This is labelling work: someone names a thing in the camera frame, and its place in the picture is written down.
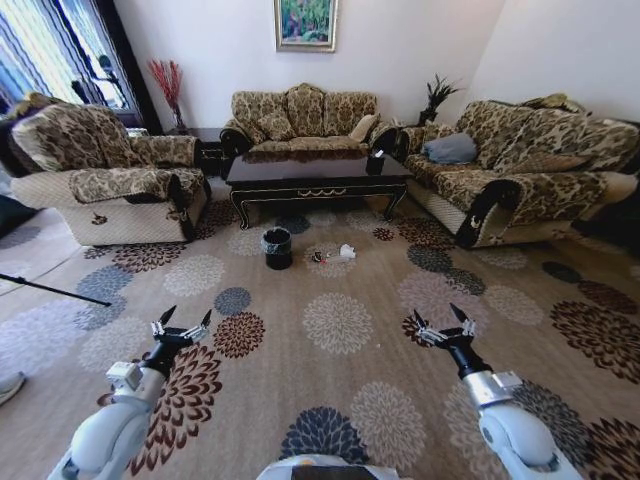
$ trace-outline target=floral sofa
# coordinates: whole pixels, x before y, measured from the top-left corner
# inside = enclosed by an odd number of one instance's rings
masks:
[[[375,114],[376,96],[367,92],[324,92],[307,83],[286,92],[248,92],[233,94],[233,119],[221,133],[227,158],[245,152],[257,156],[307,151],[319,157],[356,154],[366,155],[371,149],[392,152],[397,129],[378,121],[365,142],[348,135],[367,114]],[[261,119],[280,112],[288,119],[293,138],[270,140],[260,127]]]
[[[473,163],[441,165],[420,153],[426,141],[456,132],[474,140]],[[455,126],[405,128],[397,158],[415,176],[410,195],[455,234],[459,245],[472,248],[561,238],[574,220],[627,198],[637,178],[618,172],[638,144],[638,130],[624,122],[478,101],[467,106]],[[570,171],[514,173],[540,155],[579,157],[584,163]]]
[[[108,108],[58,102],[3,125],[25,205],[55,207],[81,245],[194,238],[210,196],[194,137],[128,137]]]

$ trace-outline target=table leg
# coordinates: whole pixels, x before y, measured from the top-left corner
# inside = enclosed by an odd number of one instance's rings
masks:
[[[387,205],[387,209],[384,211],[384,219],[389,221],[393,218],[393,209],[396,205],[402,200],[402,198],[407,193],[407,186],[404,185],[402,187],[396,187],[393,190],[393,195],[389,200],[389,204]]]
[[[247,212],[245,202],[238,197],[238,192],[234,192],[233,190],[231,190],[229,198],[231,199],[231,203],[235,207],[236,212],[238,212],[238,215],[240,215],[240,228],[242,230],[246,230],[247,228],[249,228],[249,213]]]

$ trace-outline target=floral carpet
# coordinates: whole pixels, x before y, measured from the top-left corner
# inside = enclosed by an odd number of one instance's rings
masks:
[[[406,318],[415,308],[455,326],[449,302],[477,322],[476,351],[521,376],[515,401],[583,476],[640,477],[640,261],[580,236],[462,250],[408,199],[391,223],[383,201],[253,207],[242,231],[228,191],[213,187],[190,244],[78,249],[59,217],[0,239],[0,265],[31,264],[39,236],[64,233],[77,251],[36,281],[112,302],[0,291],[0,365],[30,377],[0,408],[3,478],[48,474],[111,401],[104,372],[144,359],[149,322],[174,304],[174,326],[213,309],[211,335],[179,355],[128,477],[253,479],[314,452],[414,479],[507,478],[452,360]],[[284,271],[260,252],[273,225],[293,234]],[[310,260],[342,243],[354,261]]]

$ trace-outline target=framed painting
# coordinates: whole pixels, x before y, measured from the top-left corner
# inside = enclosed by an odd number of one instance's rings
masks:
[[[336,50],[338,0],[273,0],[278,52]]]

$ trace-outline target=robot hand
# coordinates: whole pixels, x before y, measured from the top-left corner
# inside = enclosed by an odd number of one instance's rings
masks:
[[[107,372],[115,403],[87,418],[76,430],[70,448],[49,475],[49,480],[122,478],[129,460],[142,448],[151,413],[179,351],[208,333],[211,310],[200,325],[190,329],[165,327],[176,307],[151,324],[156,347],[139,364],[117,362]]]
[[[491,366],[471,347],[475,322],[450,305],[462,327],[435,330],[414,310],[418,335],[453,357],[459,368],[458,376],[467,385],[480,414],[480,432],[511,477],[582,478],[558,449],[547,426],[513,402],[510,392],[521,380],[513,372],[493,373]]]

